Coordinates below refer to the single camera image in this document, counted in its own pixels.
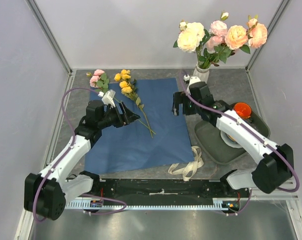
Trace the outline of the yellow rose stem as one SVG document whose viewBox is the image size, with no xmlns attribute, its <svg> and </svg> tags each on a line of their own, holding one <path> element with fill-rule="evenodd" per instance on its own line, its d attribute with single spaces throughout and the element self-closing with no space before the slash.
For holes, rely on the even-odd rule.
<svg viewBox="0 0 302 240">
<path fill-rule="evenodd" d="M 131 78 L 131 71 L 129 69 L 123 69 L 121 72 L 115 75 L 114 80 L 116 82 L 119 82 L 121 93 L 127 98 L 129 98 L 130 100 L 132 100 L 134 104 L 141 110 L 146 120 L 145 125 L 150 131 L 151 137 L 153 137 L 155 133 L 151 129 L 147 115 L 144 111 L 144 104 L 142 103 L 141 98 L 137 93 L 137 86 L 136 86 L 137 80 Z"/>
</svg>

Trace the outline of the small pink rose stem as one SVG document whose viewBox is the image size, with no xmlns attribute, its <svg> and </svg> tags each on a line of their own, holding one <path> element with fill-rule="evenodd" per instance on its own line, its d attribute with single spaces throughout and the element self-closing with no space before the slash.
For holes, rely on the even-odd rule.
<svg viewBox="0 0 302 240">
<path fill-rule="evenodd" d="M 87 72 L 86 75 L 90 77 L 89 84 L 92 88 L 96 89 L 96 92 L 106 93 L 109 90 L 110 79 L 105 71 L 97 69 L 93 73 Z"/>
</svg>

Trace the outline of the blue wrapping paper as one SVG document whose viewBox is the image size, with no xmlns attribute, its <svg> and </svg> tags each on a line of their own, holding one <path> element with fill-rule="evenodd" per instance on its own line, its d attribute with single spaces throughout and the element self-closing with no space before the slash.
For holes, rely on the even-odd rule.
<svg viewBox="0 0 302 240">
<path fill-rule="evenodd" d="M 178 91 L 175 78 L 140 79 L 137 93 L 143 110 L 121 93 L 119 84 L 110 88 L 141 117 L 128 126 L 108 127 L 85 155 L 84 169 L 95 174 L 146 169 L 194 159 L 185 117 L 172 113 L 173 94 Z"/>
</svg>

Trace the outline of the double pink rose stem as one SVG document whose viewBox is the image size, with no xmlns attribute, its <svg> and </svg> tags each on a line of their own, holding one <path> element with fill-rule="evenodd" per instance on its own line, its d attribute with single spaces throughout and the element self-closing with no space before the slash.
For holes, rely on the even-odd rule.
<svg viewBox="0 0 302 240">
<path fill-rule="evenodd" d="M 215 47 L 224 46 L 225 41 L 222 36 L 212 36 L 207 42 L 203 51 L 205 61 L 203 63 L 204 69 L 208 69 L 211 65 L 217 66 L 219 62 L 219 53 L 215 51 Z"/>
</svg>

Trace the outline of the cream white rose stem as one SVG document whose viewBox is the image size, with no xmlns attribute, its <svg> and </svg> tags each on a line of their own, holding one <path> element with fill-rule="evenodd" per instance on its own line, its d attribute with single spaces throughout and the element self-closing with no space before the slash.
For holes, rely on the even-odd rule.
<svg viewBox="0 0 302 240">
<path fill-rule="evenodd" d="M 200 22 L 186 22 L 182 20 L 179 23 L 179 35 L 173 43 L 173 48 L 179 48 L 186 53 L 195 53 L 197 64 L 202 47 L 202 40 L 205 36 L 205 28 Z"/>
</svg>

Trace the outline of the cream ribbon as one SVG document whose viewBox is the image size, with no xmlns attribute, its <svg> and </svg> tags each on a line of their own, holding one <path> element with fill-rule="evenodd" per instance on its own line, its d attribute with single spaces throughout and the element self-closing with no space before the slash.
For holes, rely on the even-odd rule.
<svg viewBox="0 0 302 240">
<path fill-rule="evenodd" d="M 193 161 L 180 169 L 177 169 L 179 164 L 174 163 L 169 167 L 168 173 L 173 176 L 181 175 L 183 181 L 188 182 L 195 175 L 197 170 L 204 165 L 201 148 L 198 146 L 192 146 L 192 153 L 194 157 Z"/>
</svg>

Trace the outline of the pink rose stem with bud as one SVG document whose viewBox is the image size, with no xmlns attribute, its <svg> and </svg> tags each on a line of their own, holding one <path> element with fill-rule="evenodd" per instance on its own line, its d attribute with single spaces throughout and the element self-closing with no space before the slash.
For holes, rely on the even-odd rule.
<svg viewBox="0 0 302 240">
<path fill-rule="evenodd" d="M 228 32 L 228 27 L 227 27 L 227 24 L 225 23 L 225 20 L 227 20 L 228 17 L 229 17 L 229 13 L 224 11 L 221 13 L 221 17 L 219 20 L 216 20 L 211 23 L 210 29 L 209 29 L 209 33 L 210 33 L 211 37 L 213 37 L 213 36 L 224 37 L 224 41 L 225 41 L 225 36 Z"/>
</svg>

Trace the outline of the peach pink rose stem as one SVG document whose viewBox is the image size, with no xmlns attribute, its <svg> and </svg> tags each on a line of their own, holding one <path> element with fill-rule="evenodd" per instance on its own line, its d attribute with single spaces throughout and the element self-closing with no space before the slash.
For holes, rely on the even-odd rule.
<svg viewBox="0 0 302 240">
<path fill-rule="evenodd" d="M 225 46 L 215 47 L 215 51 L 219 53 L 219 62 L 226 63 L 227 58 L 233 56 L 237 51 L 250 54 L 251 49 L 262 47 L 266 43 L 267 38 L 268 29 L 259 22 L 258 16 L 248 16 L 245 26 L 233 25 L 228 27 L 228 32 L 225 36 Z"/>
</svg>

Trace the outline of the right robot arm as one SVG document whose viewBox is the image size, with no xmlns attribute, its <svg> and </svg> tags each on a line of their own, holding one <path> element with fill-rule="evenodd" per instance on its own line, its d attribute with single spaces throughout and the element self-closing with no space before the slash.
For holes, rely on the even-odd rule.
<svg viewBox="0 0 302 240">
<path fill-rule="evenodd" d="M 296 187 L 288 189 L 296 192 L 300 182 L 294 170 L 294 153 L 288 144 L 278 145 L 263 136 L 223 100 L 214 100 L 209 87 L 199 81 L 189 84 L 189 88 L 173 94 L 172 112 L 179 115 L 179 106 L 184 115 L 198 114 L 201 119 L 230 135 L 256 162 L 252 170 L 234 170 L 222 177 L 220 192 L 231 197 L 238 189 L 258 188 L 266 194 L 281 187 L 290 178 L 295 178 Z"/>
</svg>

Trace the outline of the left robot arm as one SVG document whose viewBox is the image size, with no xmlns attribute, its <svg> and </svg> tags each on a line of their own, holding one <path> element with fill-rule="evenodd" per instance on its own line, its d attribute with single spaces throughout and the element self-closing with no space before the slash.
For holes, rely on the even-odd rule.
<svg viewBox="0 0 302 240">
<path fill-rule="evenodd" d="M 24 209 L 37 221 L 58 219 L 66 205 L 77 197 L 100 193 L 99 176 L 84 171 L 76 178 L 68 176 L 80 159 L 85 156 L 108 127 L 120 128 L 138 120 L 139 115 L 129 110 L 123 102 L 118 106 L 92 100 L 86 114 L 61 153 L 38 174 L 30 173 L 24 182 Z"/>
</svg>

